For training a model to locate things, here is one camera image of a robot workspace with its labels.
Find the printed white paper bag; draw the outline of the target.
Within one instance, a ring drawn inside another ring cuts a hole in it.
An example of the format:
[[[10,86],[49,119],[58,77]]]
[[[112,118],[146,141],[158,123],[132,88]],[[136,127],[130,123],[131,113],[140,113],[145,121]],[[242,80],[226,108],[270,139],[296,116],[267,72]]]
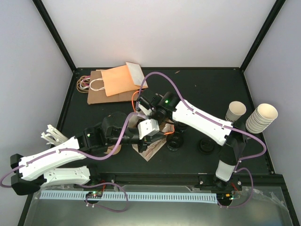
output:
[[[163,120],[161,124],[158,124],[153,119],[147,119],[144,122],[143,116],[151,116],[151,109],[147,110],[138,102],[134,109],[139,114],[131,117],[128,127],[138,128],[138,134],[143,135],[143,137],[139,136],[139,140],[145,141],[147,147],[138,148],[138,144],[133,144],[132,148],[149,161],[166,143],[166,137],[174,133],[174,123],[171,120]]]

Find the brown pulp cup carrier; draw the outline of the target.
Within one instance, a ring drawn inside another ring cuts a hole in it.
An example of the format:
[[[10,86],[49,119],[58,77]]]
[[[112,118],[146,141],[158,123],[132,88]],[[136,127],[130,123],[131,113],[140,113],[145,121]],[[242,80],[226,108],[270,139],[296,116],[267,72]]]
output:
[[[109,146],[107,148],[107,151],[104,152],[104,154],[110,154],[110,153],[113,153],[112,155],[116,155],[120,152],[121,148],[122,148],[122,145],[118,145],[117,148],[115,149],[115,151],[113,151],[115,148],[115,145],[112,145],[112,146]]]

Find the black paper coffee cup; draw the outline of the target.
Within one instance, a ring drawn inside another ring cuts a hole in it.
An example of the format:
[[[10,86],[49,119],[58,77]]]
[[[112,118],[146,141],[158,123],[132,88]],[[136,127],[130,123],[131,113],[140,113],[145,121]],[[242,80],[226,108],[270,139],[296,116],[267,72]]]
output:
[[[187,128],[188,128],[188,125],[187,124],[185,124],[185,123],[182,123],[182,122],[177,122],[176,124],[175,124],[175,132],[177,132],[177,133],[185,133],[186,132],[186,130],[187,130]]]

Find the black plastic cup lid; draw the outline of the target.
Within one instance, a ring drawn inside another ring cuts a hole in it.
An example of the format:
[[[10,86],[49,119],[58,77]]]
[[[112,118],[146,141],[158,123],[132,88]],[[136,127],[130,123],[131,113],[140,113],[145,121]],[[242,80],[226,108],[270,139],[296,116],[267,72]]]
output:
[[[214,151],[215,142],[210,138],[202,138],[198,141],[197,147],[198,151],[204,155],[210,155]]]

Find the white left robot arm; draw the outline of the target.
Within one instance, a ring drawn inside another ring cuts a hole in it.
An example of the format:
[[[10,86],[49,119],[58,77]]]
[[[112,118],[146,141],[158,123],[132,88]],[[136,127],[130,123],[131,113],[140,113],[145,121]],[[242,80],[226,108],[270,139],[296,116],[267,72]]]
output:
[[[65,142],[31,156],[10,157],[12,171],[9,185],[17,195],[33,194],[42,187],[61,184],[87,184],[98,187],[101,176],[88,167],[61,169],[60,166],[85,158],[103,161],[110,158],[119,145],[137,145],[145,151],[159,133],[158,121],[139,113],[113,113],[94,127]]]

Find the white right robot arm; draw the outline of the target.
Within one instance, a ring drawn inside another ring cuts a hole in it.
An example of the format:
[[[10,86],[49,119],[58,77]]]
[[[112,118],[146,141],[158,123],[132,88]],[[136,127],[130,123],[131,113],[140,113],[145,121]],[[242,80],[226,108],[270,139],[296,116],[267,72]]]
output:
[[[224,190],[231,184],[230,178],[246,146],[246,135],[237,132],[233,123],[205,113],[171,92],[160,96],[145,90],[138,96],[136,108],[148,116],[137,126],[140,139],[159,134],[160,124],[169,119],[200,131],[220,145],[214,185]]]

